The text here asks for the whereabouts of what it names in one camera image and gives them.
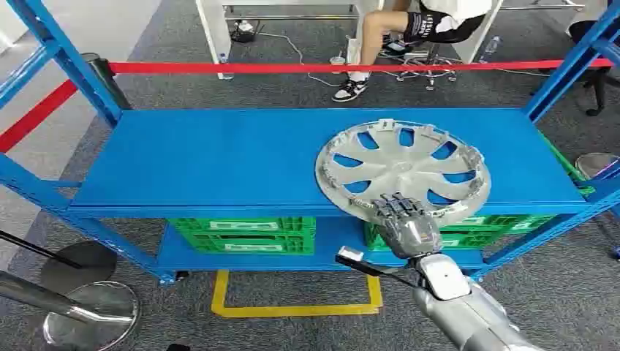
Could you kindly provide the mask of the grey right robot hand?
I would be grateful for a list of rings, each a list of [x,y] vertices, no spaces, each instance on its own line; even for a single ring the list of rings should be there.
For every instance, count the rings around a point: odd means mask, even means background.
[[[379,234],[395,256],[408,260],[440,252],[441,233],[420,202],[397,192],[382,194],[371,203]]]

